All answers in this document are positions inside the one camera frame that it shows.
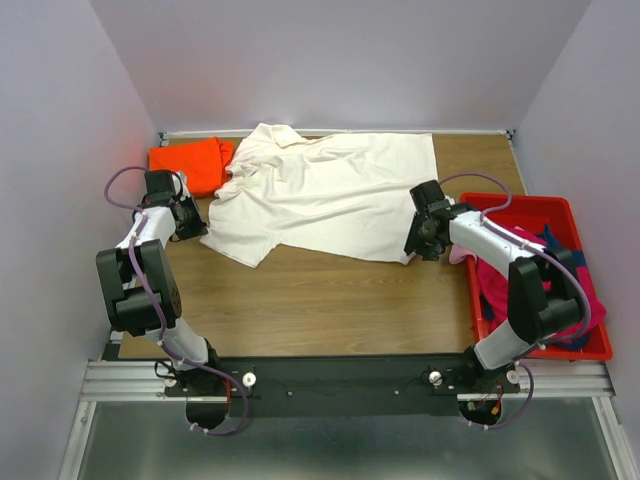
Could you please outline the white t-shirt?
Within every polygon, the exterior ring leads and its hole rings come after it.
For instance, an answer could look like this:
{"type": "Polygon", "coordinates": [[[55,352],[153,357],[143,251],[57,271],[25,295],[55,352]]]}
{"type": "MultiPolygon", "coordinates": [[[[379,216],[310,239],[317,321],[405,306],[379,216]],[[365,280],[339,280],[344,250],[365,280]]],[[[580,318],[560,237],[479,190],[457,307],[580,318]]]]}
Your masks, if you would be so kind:
{"type": "Polygon", "coordinates": [[[241,141],[227,171],[201,242],[252,268],[279,245],[407,264],[410,191],[438,177],[429,134],[306,139],[268,124],[241,141]]]}

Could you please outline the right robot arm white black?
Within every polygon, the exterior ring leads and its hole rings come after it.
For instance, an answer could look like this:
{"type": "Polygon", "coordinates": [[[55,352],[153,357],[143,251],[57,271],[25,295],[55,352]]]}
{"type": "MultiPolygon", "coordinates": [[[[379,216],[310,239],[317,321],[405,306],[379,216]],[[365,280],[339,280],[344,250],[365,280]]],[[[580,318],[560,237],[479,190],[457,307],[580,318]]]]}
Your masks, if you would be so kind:
{"type": "Polygon", "coordinates": [[[454,203],[437,180],[410,191],[415,206],[404,251],[437,260],[450,246],[470,251],[507,282],[505,321],[468,347],[453,379],[480,392],[531,351],[568,342],[586,332],[592,308],[572,253],[543,246],[490,219],[494,207],[478,210],[454,203]]]}

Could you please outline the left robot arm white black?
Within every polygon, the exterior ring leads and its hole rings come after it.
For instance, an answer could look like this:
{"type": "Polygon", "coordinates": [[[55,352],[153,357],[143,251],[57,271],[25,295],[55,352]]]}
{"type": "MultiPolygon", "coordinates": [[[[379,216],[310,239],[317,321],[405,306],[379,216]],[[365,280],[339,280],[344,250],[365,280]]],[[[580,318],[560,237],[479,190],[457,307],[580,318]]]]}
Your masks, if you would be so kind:
{"type": "Polygon", "coordinates": [[[110,196],[123,173],[117,171],[104,188],[113,206],[132,212],[132,226],[115,247],[96,255],[96,268],[111,327],[156,344],[169,359],[156,364],[167,386],[201,395],[214,393],[222,380],[218,355],[183,318],[182,301],[166,254],[166,245],[203,236],[207,225],[182,172],[142,167],[146,192],[136,205],[110,196]]]}

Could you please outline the light pink t-shirt in bin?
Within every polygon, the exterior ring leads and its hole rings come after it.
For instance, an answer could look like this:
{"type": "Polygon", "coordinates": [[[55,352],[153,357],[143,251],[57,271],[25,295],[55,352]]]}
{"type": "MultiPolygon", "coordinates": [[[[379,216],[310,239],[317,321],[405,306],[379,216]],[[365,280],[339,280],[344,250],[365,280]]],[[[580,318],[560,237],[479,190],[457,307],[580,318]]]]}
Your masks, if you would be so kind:
{"type": "Polygon", "coordinates": [[[459,245],[453,245],[449,253],[449,263],[452,265],[461,264],[467,257],[472,256],[473,253],[459,245]]]}

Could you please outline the folded orange t-shirt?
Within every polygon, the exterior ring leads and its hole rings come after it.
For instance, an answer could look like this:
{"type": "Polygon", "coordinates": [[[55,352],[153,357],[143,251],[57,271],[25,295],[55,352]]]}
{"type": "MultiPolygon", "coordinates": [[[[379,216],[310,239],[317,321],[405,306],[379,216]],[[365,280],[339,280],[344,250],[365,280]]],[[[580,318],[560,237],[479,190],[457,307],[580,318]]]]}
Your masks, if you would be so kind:
{"type": "Polygon", "coordinates": [[[227,167],[234,153],[233,143],[217,137],[149,150],[151,170],[183,172],[194,197],[212,196],[229,179],[227,167]]]}

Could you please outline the red plastic bin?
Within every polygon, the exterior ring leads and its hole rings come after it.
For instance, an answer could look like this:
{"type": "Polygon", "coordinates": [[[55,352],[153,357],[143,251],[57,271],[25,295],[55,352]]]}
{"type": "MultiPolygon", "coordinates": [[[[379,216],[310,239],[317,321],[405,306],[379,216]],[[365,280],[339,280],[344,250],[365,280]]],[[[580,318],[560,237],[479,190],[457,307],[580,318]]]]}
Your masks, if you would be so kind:
{"type": "MultiPolygon", "coordinates": [[[[489,218],[522,233],[527,239],[570,250],[576,260],[579,281],[592,307],[590,327],[583,336],[570,343],[552,344],[532,355],[570,361],[611,359],[613,349],[604,324],[606,308],[597,298],[569,203],[560,197],[515,195],[506,209],[491,213],[489,218]]],[[[507,282],[495,269],[484,261],[477,261],[474,256],[467,257],[462,264],[466,267],[469,283],[472,330],[474,339],[479,341],[506,318],[507,282]]]]}

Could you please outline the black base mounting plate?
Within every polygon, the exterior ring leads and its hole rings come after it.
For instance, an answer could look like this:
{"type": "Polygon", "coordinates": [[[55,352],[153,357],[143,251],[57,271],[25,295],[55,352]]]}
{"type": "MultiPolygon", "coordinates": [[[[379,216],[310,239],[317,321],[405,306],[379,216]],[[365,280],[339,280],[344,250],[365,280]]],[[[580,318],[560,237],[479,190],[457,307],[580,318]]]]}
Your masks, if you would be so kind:
{"type": "Polygon", "coordinates": [[[241,418],[487,416],[520,390],[514,366],[483,373],[460,353],[226,357],[219,370],[159,375],[165,396],[211,431],[241,418]]]}

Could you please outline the aluminium extrusion rail frame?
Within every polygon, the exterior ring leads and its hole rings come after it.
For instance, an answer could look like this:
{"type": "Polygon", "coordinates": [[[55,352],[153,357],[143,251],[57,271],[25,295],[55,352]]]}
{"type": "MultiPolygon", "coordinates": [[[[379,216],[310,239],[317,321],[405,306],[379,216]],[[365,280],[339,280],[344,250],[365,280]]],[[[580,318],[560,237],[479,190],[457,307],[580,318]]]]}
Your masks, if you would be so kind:
{"type": "MultiPolygon", "coordinates": [[[[275,249],[257,268],[195,241],[169,257],[189,322],[232,359],[464,348],[463,268],[275,249]]],[[[534,399],[505,429],[425,415],[252,418],[226,438],[189,431],[186,402],[153,372],[155,350],[114,335],[87,366],[63,468],[78,479],[632,479],[603,364],[534,360],[534,399]]]]}

